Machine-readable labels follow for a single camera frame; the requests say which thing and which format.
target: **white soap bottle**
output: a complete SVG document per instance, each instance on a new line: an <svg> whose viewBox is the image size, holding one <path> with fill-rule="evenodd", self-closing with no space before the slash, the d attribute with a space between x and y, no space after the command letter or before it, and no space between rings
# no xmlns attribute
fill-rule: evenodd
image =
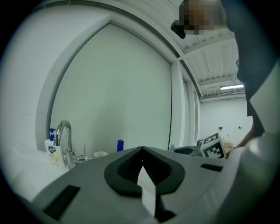
<svg viewBox="0 0 280 224"><path fill-rule="evenodd" d="M49 132L49 139L45 140L45 149L47 151L49 160L51 161L54 167L63 168L65 167L65 162L62 154L62 148L61 146L53 145L55 129L51 128Z"/></svg>

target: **dark shirt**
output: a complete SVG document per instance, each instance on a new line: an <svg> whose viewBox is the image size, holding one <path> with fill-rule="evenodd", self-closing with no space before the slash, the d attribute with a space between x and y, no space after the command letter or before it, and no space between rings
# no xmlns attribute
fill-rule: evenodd
<svg viewBox="0 0 280 224"><path fill-rule="evenodd" d="M277 61L277 52L269 41L258 19L247 8L247 2L221 0L227 15L227 26L234 32L239 53L237 77L243 83L247 100L247 116L253 117L255 136L261 136L264 128L250 103L269 76Z"/></svg>

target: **safeguard logo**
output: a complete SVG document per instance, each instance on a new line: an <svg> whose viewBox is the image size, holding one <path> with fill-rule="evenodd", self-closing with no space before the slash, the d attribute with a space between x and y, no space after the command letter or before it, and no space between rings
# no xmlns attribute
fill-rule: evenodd
<svg viewBox="0 0 280 224"><path fill-rule="evenodd" d="M54 152L56 152L56 148L55 148L55 147L49 146L48 148L49 148L49 151L50 151L51 154L53 154Z"/></svg>

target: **person's arm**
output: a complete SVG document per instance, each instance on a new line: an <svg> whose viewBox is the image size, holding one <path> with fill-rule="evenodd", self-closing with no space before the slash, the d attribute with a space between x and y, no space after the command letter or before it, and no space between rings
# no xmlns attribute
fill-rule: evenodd
<svg viewBox="0 0 280 224"><path fill-rule="evenodd" d="M245 138L241 141L241 143L238 144L237 148L244 147L254 137L255 137L255 129L254 129L254 123L253 123L251 130L248 132L248 134L245 136Z"/></svg>

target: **person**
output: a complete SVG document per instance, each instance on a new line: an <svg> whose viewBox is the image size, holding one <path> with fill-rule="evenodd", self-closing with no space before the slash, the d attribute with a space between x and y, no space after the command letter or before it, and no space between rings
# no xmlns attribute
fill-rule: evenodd
<svg viewBox="0 0 280 224"><path fill-rule="evenodd" d="M183 1L184 30L200 31L228 27L235 34L239 53L237 77L243 83L247 100L247 116L252 116L253 125L237 147L245 146L252 138L262 136L264 128L250 99L269 76L277 63L277 51L267 36L268 11L249 10L255 1L237 0L185 0Z"/></svg>

